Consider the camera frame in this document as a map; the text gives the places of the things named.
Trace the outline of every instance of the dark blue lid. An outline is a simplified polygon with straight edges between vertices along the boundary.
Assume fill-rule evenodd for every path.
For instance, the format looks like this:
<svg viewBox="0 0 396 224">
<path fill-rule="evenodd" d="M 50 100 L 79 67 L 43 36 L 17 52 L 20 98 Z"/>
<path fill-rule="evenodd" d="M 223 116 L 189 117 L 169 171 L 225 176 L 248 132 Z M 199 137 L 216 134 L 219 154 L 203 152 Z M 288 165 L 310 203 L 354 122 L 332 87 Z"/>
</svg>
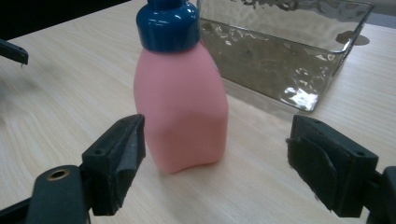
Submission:
<svg viewBox="0 0 396 224">
<path fill-rule="evenodd" d="M 175 52 L 200 39 L 198 10 L 186 0 L 148 0 L 137 13 L 136 24 L 145 49 Z"/>
</svg>

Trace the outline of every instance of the gray translucent tray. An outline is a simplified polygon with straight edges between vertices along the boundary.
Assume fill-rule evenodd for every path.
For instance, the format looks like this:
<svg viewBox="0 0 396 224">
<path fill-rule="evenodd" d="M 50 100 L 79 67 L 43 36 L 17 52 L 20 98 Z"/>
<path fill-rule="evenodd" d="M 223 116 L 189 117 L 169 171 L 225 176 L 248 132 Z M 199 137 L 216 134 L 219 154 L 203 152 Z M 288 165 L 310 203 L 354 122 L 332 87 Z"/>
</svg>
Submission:
<svg viewBox="0 0 396 224">
<path fill-rule="evenodd" d="M 333 0 L 198 0 L 201 35 L 220 74 L 313 111 L 373 5 Z"/>
</svg>

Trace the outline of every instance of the wooden table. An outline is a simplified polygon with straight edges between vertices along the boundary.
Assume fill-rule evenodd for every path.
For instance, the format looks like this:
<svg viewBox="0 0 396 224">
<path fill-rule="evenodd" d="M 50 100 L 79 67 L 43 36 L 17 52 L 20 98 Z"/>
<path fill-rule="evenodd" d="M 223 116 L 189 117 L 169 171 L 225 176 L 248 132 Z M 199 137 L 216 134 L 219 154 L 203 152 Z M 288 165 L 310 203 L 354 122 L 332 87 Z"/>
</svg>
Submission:
<svg viewBox="0 0 396 224">
<path fill-rule="evenodd" d="M 52 167 L 81 164 L 81 153 L 116 120 L 134 114 L 141 46 L 134 0 L 13 39 L 30 54 L 21 67 L 0 59 L 0 209 L 30 197 Z M 396 30 L 366 25 L 315 112 L 396 164 Z M 121 210 L 93 223 L 365 223 L 339 218 L 290 168 L 285 139 L 300 113 L 226 82 L 227 151 L 213 165 L 160 173 L 147 155 Z"/>
</svg>

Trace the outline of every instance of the dark background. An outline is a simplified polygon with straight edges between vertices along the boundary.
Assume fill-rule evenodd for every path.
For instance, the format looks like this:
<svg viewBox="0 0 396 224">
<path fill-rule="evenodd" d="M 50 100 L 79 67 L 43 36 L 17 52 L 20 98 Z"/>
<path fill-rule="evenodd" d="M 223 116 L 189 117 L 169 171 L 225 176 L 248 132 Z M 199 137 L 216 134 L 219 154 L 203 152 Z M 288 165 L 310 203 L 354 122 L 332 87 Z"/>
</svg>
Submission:
<svg viewBox="0 0 396 224">
<path fill-rule="evenodd" d="M 70 21 L 128 0 L 1 0 L 0 39 L 21 35 Z"/>
</svg>

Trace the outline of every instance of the blue bottle cap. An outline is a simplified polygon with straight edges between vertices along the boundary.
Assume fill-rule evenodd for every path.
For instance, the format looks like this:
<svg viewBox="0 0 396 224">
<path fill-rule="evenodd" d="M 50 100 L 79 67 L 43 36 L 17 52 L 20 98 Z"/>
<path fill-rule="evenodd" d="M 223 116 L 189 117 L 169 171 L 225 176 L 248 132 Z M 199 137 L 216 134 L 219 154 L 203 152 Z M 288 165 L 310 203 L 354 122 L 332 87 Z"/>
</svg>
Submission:
<svg viewBox="0 0 396 224">
<path fill-rule="evenodd" d="M 200 39 L 198 9 L 186 0 L 148 0 L 136 16 L 145 49 L 176 52 L 189 49 Z"/>
</svg>

